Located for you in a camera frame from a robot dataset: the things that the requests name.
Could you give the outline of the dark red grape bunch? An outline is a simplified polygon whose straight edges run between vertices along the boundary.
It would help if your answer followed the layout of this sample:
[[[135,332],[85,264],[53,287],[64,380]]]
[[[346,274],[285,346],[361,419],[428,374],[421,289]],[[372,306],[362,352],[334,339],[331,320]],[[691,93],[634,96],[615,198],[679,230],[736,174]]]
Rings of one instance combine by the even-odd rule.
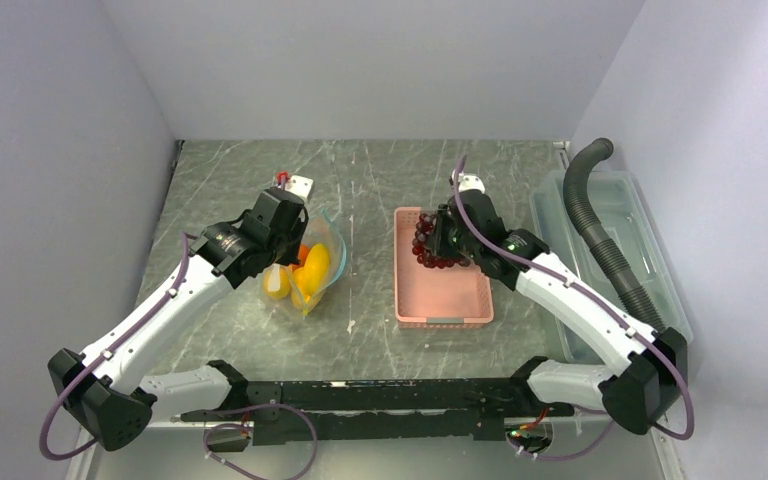
[[[417,262],[428,269],[469,267],[471,261],[457,250],[457,240],[458,233],[447,214],[421,211],[411,251]]]

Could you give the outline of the orange fruit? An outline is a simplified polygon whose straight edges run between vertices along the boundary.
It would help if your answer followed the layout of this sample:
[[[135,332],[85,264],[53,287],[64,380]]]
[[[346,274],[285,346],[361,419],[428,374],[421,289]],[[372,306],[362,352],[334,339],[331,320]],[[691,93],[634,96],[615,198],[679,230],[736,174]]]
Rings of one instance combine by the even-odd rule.
[[[304,244],[304,243],[302,243],[299,246],[299,250],[298,250],[298,254],[297,254],[298,261],[295,264],[296,267],[303,267],[305,265],[310,250],[311,250],[311,248],[308,245]]]

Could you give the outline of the yellow lemon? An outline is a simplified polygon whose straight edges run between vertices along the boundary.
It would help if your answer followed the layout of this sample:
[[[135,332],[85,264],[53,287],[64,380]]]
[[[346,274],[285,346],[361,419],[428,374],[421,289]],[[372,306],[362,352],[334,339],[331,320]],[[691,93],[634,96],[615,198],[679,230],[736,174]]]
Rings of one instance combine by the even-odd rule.
[[[279,264],[270,266],[264,273],[262,289],[270,298],[276,300],[285,298],[291,290],[290,277],[286,269]]]

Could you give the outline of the pink perforated plastic basket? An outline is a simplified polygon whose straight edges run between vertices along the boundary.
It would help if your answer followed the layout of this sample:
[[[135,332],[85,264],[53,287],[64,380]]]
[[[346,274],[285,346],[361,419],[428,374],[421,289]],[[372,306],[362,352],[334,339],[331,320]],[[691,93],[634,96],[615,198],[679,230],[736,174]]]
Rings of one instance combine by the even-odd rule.
[[[412,253],[418,207],[394,211],[395,315],[402,328],[482,328],[494,318],[490,280],[476,266],[427,268]]]

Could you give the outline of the clear zip bag blue zipper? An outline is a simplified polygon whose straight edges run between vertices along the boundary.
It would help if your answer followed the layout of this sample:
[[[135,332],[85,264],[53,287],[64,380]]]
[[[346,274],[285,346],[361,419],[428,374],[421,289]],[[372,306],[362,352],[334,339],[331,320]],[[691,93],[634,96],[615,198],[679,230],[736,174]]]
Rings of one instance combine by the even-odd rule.
[[[332,218],[321,210],[310,218],[298,262],[273,264],[260,275],[261,296],[306,317],[340,278],[346,261],[345,240]]]

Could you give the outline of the yellow mango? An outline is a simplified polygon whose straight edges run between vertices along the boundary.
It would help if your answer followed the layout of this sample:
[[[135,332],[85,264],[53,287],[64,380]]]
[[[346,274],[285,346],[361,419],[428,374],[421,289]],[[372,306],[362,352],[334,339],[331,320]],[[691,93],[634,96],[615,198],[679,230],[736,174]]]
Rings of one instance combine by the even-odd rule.
[[[330,268],[330,254],[325,244],[316,243],[312,247],[303,267],[293,271],[294,282],[304,295],[314,295],[325,285]]]

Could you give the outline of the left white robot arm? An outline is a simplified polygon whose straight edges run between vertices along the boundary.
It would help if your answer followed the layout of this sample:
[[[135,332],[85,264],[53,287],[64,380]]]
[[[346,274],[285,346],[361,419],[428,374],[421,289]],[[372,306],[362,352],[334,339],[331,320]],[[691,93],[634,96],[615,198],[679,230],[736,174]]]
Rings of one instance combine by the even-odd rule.
[[[313,183],[272,186],[254,206],[229,222],[184,236],[179,265],[131,314],[80,352],[58,351],[47,368],[57,403],[40,433],[44,457],[59,409],[91,435],[90,444],[115,451],[132,442],[152,421],[195,411],[224,420],[239,417],[248,402],[248,381],[234,367],[214,360],[192,371],[152,376],[157,358],[215,303],[275,264],[297,261],[310,215]]]

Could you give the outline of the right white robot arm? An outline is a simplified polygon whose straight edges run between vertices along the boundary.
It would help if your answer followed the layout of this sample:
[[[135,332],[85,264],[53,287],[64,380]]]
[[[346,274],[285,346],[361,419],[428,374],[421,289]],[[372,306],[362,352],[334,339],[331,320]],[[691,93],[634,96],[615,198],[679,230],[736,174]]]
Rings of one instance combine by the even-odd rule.
[[[438,209],[430,249],[468,260],[487,278],[533,300],[599,357],[600,364],[590,366],[530,360],[510,391],[517,411],[534,415],[563,403],[604,412],[638,435],[652,428],[679,440],[693,435],[684,337],[674,328],[658,331],[610,303],[530,231],[506,229],[482,190],[454,187]]]

